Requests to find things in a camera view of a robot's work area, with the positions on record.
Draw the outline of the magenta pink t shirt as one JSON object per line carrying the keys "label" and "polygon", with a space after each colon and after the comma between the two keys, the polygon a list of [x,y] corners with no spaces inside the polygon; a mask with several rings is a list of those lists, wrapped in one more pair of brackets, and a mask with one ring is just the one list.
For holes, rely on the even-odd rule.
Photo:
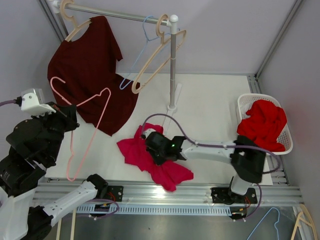
{"label": "magenta pink t shirt", "polygon": [[156,184],[161,185],[169,192],[174,192],[176,186],[182,182],[194,179],[194,173],[191,170],[173,161],[156,165],[151,154],[147,152],[147,146],[141,133],[142,126],[140,125],[134,137],[117,142],[126,164],[136,166],[142,172],[148,172]]}

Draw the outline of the red t shirt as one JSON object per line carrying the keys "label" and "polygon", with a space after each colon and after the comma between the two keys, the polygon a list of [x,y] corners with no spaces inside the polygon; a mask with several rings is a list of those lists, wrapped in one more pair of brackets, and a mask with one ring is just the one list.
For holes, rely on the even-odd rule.
{"label": "red t shirt", "polygon": [[271,152],[283,152],[285,146],[277,141],[287,124],[285,111],[268,100],[253,102],[246,112],[248,118],[242,119],[237,133],[253,141],[258,147]]}

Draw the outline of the light blue thin hanger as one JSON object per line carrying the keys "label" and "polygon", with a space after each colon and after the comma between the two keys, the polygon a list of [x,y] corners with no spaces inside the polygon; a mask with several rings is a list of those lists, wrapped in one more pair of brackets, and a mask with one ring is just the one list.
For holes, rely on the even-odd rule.
{"label": "light blue thin hanger", "polygon": [[145,44],[144,44],[142,50],[140,51],[140,53],[138,54],[137,58],[135,59],[134,63],[132,64],[131,68],[129,69],[129,72],[123,77],[121,83],[119,84],[120,90],[124,90],[132,82],[132,80],[129,80],[128,77],[133,73],[133,70],[136,67],[137,62],[140,60],[142,54],[145,52],[145,50],[148,46],[148,43],[159,39],[159,37],[150,38],[148,36],[147,30],[145,28],[145,23],[147,22],[147,20],[149,20],[153,17],[154,17],[153,15],[146,16],[144,18],[144,20],[142,21],[142,29],[143,29],[143,33],[144,33],[144,37],[145,37]]}

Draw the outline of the white t shirt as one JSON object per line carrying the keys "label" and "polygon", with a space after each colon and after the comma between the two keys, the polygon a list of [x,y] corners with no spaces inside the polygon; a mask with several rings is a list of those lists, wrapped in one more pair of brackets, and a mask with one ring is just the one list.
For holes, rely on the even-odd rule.
{"label": "white t shirt", "polygon": [[240,109],[242,112],[243,119],[248,118],[247,111],[249,111],[252,108],[252,105],[253,105],[252,103],[246,103],[241,106]]}

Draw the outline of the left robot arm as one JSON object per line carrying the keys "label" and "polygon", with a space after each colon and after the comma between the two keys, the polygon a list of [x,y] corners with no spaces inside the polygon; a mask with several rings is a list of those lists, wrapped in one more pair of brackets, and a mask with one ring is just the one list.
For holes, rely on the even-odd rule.
{"label": "left robot arm", "polygon": [[42,240],[69,212],[107,197],[108,183],[90,175],[77,189],[45,206],[32,207],[39,180],[56,165],[64,135],[79,127],[76,106],[50,102],[51,113],[20,122],[6,137],[8,155],[0,161],[0,238]]}

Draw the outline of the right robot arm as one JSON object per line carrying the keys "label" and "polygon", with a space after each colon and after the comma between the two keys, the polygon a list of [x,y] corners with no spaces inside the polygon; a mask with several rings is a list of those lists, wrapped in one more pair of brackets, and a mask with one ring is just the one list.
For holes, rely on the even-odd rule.
{"label": "right robot arm", "polygon": [[231,165],[235,176],[230,181],[227,196],[232,202],[240,202],[252,184],[263,180],[266,153],[249,138],[239,135],[235,141],[215,143],[193,142],[185,136],[167,138],[162,133],[148,129],[142,133],[146,151],[154,163],[209,160]]}

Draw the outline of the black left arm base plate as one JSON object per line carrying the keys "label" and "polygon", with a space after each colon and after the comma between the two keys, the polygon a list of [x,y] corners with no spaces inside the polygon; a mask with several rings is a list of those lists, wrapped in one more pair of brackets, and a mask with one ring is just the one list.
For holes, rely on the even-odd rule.
{"label": "black left arm base plate", "polygon": [[97,192],[96,199],[112,200],[122,202],[124,187],[122,185],[109,185]]}

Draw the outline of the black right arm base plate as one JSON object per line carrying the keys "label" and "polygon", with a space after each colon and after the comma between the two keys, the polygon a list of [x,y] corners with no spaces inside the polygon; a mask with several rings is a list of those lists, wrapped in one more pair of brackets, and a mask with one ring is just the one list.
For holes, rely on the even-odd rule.
{"label": "black right arm base plate", "polygon": [[244,195],[231,192],[229,187],[212,187],[211,198],[214,204],[257,204],[258,198],[254,188],[249,188]]}

